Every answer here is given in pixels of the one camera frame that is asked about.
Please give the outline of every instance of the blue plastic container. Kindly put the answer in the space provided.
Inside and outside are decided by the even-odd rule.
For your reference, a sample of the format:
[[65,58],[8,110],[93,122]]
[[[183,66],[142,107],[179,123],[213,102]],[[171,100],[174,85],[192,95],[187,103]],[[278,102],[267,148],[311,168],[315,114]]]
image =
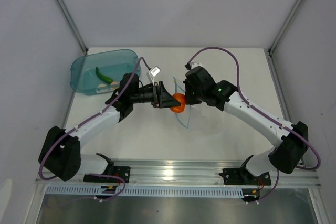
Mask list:
[[[76,92],[86,95],[112,92],[119,87],[125,73],[133,72],[137,61],[137,54],[130,49],[82,56],[71,65],[70,85]],[[100,80],[96,75],[96,67],[101,74],[118,83],[110,85]],[[136,73],[140,76],[140,66]]]

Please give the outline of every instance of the white wall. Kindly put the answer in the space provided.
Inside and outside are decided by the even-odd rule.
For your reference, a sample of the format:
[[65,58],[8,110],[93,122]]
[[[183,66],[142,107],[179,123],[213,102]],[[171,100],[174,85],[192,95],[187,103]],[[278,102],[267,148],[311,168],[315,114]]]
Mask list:
[[54,0],[0,0],[0,185],[13,180],[2,223],[22,223],[47,129],[71,96],[70,64],[80,56]]
[[[336,1],[307,0],[274,56],[294,121],[309,126],[322,157],[318,170],[327,208],[336,220]],[[310,164],[316,162],[310,153]]]
[[295,0],[65,0],[88,47],[269,48]]

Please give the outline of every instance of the orange ball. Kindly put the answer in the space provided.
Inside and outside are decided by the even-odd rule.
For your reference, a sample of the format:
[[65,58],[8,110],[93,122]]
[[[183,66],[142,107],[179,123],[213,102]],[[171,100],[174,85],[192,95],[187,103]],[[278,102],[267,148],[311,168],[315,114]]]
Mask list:
[[173,94],[173,98],[175,98],[176,100],[178,100],[178,102],[181,104],[180,106],[176,106],[176,107],[171,107],[170,110],[173,111],[174,113],[181,113],[184,111],[185,108],[185,95],[181,94],[181,93],[175,93]]

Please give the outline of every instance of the gray floor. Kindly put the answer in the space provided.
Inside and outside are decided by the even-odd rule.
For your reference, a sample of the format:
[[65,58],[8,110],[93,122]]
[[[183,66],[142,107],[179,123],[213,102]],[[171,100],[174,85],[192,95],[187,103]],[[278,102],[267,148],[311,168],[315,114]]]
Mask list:
[[240,199],[117,197],[98,203],[68,195],[47,195],[38,222],[47,223],[317,223],[305,189],[279,189],[260,205]]

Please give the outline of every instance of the white table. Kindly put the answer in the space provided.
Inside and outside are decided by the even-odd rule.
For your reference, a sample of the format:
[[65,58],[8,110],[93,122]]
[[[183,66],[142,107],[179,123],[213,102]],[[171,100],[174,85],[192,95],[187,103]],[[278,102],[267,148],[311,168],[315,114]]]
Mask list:
[[[90,48],[89,54],[116,49],[119,48]],[[129,49],[134,50],[139,57],[143,56],[151,67],[161,68],[156,81],[162,80],[168,92],[173,94],[173,76],[180,80],[185,79],[184,65],[200,48]],[[228,50],[238,58],[244,94],[271,113],[281,116],[264,50]],[[208,50],[194,61],[201,62],[216,82],[224,79],[236,85],[236,66],[226,53]],[[141,70],[140,79],[144,84],[149,83],[144,64],[141,65]],[[67,127],[74,126],[99,111],[110,96],[111,93],[94,96],[76,93]],[[200,113],[192,111],[190,126],[189,130],[182,127],[169,109],[154,109],[150,104],[135,104],[134,111],[126,119],[103,130],[82,152],[102,153],[111,159],[242,161],[271,147],[250,126],[216,108],[202,106]]]

